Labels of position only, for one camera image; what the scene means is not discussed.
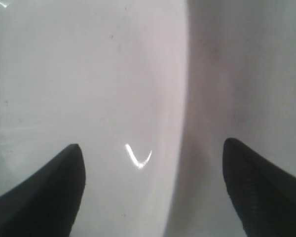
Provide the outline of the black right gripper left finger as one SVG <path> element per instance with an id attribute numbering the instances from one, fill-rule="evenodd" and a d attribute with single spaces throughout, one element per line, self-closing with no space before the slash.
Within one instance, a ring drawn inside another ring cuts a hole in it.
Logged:
<path id="1" fill-rule="evenodd" d="M 68 237 L 86 185 L 82 150 L 70 144 L 0 196 L 0 237 Z"/>

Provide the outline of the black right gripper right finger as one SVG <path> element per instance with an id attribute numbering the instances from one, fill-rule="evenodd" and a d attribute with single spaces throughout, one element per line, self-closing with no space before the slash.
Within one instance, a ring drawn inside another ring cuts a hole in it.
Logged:
<path id="1" fill-rule="evenodd" d="M 223 178 L 247 236 L 296 237 L 296 177 L 227 138 Z"/>

